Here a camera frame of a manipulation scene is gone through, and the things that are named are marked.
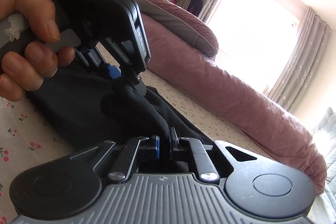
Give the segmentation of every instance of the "gray pillow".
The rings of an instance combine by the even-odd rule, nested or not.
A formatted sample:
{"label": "gray pillow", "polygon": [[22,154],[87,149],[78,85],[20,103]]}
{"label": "gray pillow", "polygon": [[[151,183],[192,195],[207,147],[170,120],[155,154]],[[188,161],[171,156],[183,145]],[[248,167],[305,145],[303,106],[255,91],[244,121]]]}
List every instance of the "gray pillow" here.
{"label": "gray pillow", "polygon": [[219,51],[212,30],[199,18],[167,0],[135,0],[140,11],[165,26],[211,60]]}

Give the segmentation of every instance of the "circular pad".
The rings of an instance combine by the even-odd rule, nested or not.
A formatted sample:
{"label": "circular pad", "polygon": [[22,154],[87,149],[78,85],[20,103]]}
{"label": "circular pad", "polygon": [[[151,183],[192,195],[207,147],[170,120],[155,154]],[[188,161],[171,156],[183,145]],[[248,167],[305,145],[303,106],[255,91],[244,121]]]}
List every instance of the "circular pad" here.
{"label": "circular pad", "polygon": [[292,190],[292,182],[285,176],[278,174],[264,174],[256,177],[253,187],[266,196],[282,196]]}
{"label": "circular pad", "polygon": [[85,162],[55,160],[18,175],[9,195],[19,214],[57,220],[91,206],[102,191],[101,180]]}
{"label": "circular pad", "polygon": [[52,174],[38,177],[34,189],[41,195],[62,195],[72,187],[72,179],[64,174]]}
{"label": "circular pad", "polygon": [[315,199],[315,187],[307,175],[263,158],[237,163],[224,190],[241,210],[267,219],[306,214]]}

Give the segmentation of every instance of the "ribbed gray surface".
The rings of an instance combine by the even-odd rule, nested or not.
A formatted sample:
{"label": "ribbed gray surface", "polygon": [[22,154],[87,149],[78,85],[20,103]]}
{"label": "ribbed gray surface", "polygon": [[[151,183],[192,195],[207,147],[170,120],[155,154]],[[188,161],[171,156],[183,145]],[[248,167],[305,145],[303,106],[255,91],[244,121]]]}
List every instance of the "ribbed gray surface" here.
{"label": "ribbed gray surface", "polygon": [[[48,221],[19,217],[14,224]],[[53,224],[265,224],[231,207],[214,185],[204,185],[191,174],[136,174],[125,184],[108,186],[87,211]],[[288,224],[310,223],[305,218]]]}

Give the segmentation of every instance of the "logo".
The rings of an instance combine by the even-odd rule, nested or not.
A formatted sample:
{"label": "logo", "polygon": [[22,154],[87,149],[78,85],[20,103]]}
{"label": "logo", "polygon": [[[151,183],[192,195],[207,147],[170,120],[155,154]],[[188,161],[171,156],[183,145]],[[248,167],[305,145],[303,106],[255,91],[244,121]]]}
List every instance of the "logo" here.
{"label": "logo", "polygon": [[145,44],[143,43],[143,38],[142,38],[142,35],[141,35],[141,32],[140,32],[140,27],[137,28],[137,33],[138,33],[138,37],[139,37],[139,40],[140,40],[143,56],[146,57],[147,56],[147,51],[146,51],[146,48],[145,48]]}
{"label": "logo", "polygon": [[167,178],[167,177],[160,177],[159,180],[161,180],[162,182],[165,182],[166,180],[169,180],[169,178]]}

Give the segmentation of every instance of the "fingernail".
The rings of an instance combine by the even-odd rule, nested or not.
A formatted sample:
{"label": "fingernail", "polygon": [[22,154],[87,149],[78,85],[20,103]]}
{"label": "fingernail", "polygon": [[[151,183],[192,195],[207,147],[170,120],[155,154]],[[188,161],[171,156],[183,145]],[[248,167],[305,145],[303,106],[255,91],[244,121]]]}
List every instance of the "fingernail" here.
{"label": "fingernail", "polygon": [[38,64],[43,59],[44,51],[38,44],[29,44],[26,48],[25,56],[29,61]]}
{"label": "fingernail", "polygon": [[57,24],[54,20],[50,20],[47,23],[48,31],[49,31],[49,36],[57,41],[61,40],[61,34],[59,33]]}
{"label": "fingernail", "polygon": [[0,79],[0,88],[2,88],[5,91],[11,91],[13,88],[13,84],[6,77],[2,77]]}
{"label": "fingernail", "polygon": [[21,60],[14,54],[9,54],[5,59],[4,67],[12,73],[17,73],[21,69]]}
{"label": "fingernail", "polygon": [[75,51],[69,52],[67,55],[64,57],[64,63],[66,65],[70,64],[72,60],[75,58]]}

